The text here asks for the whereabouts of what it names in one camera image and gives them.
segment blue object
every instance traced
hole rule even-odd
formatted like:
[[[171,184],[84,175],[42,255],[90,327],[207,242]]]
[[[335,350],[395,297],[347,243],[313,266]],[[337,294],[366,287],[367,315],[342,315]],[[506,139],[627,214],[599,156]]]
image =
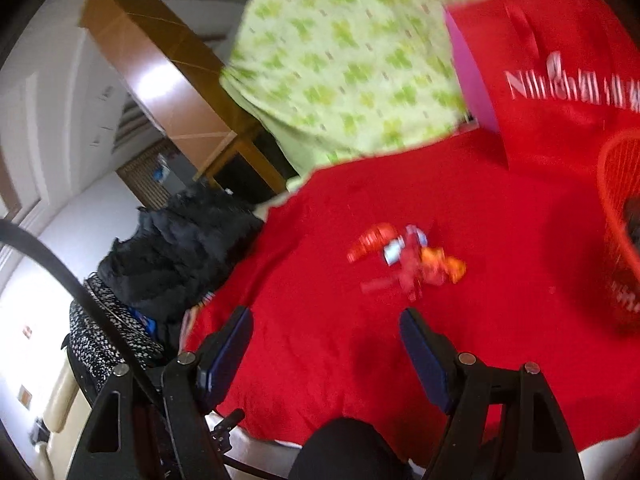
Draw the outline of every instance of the blue object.
[[[151,174],[151,178],[156,182],[162,182],[164,180],[164,171],[162,168],[155,168],[154,172]]]
[[[400,336],[427,397],[449,415],[456,401],[455,349],[444,343],[446,338],[432,332],[412,308],[400,315]]]
[[[203,370],[204,377],[198,378],[197,382],[204,390],[204,403],[210,410],[225,400],[253,332],[251,311],[238,307],[223,329],[214,336],[216,340],[210,348],[210,354],[206,351],[207,358],[202,357],[199,367],[205,367],[206,370]]]
[[[151,319],[147,316],[143,316],[140,314],[135,308],[129,307],[129,312],[133,317],[135,317],[142,326],[145,328],[145,332],[148,333],[152,338],[156,338],[156,331],[158,329],[158,324],[155,319]]]

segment person's lap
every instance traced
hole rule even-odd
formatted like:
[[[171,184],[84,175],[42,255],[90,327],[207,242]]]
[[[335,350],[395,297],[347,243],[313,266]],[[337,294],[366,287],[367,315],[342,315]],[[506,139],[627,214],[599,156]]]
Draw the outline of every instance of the person's lap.
[[[372,425],[353,418],[332,420],[300,450],[289,480],[410,480],[400,461]]]

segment black cable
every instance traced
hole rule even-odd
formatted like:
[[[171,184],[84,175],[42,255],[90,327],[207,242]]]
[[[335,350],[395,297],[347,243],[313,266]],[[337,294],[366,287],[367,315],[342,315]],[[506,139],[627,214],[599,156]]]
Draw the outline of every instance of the black cable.
[[[263,478],[264,480],[287,480],[282,476],[274,475],[272,473],[267,473],[262,469],[256,469],[255,467],[252,467],[250,465],[243,464],[242,462],[238,462],[238,460],[235,460],[227,455],[222,456],[222,462],[224,462],[225,465],[232,467],[233,469],[238,469],[238,471],[242,471],[243,473],[247,473],[249,475],[253,475],[258,478]]]
[[[40,264],[45,270],[56,278],[69,294],[78,302],[84,311],[95,321],[96,325],[105,333],[111,344],[120,353],[129,370],[138,382],[140,389],[148,397],[149,401],[164,413],[162,397],[154,388],[151,379],[147,376],[142,366],[136,359],[127,342],[124,341],[111,320],[95,303],[94,298],[84,289],[84,286],[76,279],[51,250],[36,237],[11,222],[0,219],[0,243],[7,244],[22,254],[30,257]]]

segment toy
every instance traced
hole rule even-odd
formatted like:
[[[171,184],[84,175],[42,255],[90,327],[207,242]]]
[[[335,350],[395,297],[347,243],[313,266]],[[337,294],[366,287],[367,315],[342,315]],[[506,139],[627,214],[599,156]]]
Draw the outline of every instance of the toy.
[[[380,242],[385,239],[378,230],[380,226],[388,226],[388,224],[379,224],[360,237],[358,244],[352,248],[348,255],[350,262],[375,251],[380,246]],[[386,228],[384,233],[390,236],[395,231],[392,231],[392,229]],[[369,243],[367,245],[368,249],[365,250],[363,248],[365,245],[363,239],[372,238],[371,233],[374,230],[374,243]],[[356,251],[356,249],[358,249],[354,253],[356,257],[352,259],[352,251]],[[440,286],[447,280],[450,280],[451,283],[457,283],[466,273],[466,264],[463,261],[452,256],[446,256],[442,248],[430,248],[427,245],[427,238],[424,232],[413,225],[408,225],[405,228],[405,234],[402,237],[394,237],[389,240],[384,247],[384,256],[389,266],[399,262],[400,269],[389,278],[363,283],[363,292],[389,288],[398,283],[409,302],[414,303],[422,297],[423,285]]]
[[[347,253],[347,259],[353,263],[369,253],[381,251],[395,238],[398,238],[398,231],[391,224],[376,224],[360,235]]]

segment black jacket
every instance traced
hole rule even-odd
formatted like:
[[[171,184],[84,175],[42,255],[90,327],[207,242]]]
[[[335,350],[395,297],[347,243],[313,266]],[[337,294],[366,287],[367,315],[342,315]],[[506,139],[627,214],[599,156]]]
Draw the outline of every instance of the black jacket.
[[[98,275],[122,303],[158,323],[159,339],[177,346],[185,310],[220,288],[262,221],[249,204],[201,183],[165,208],[139,211],[138,230],[114,241]]]

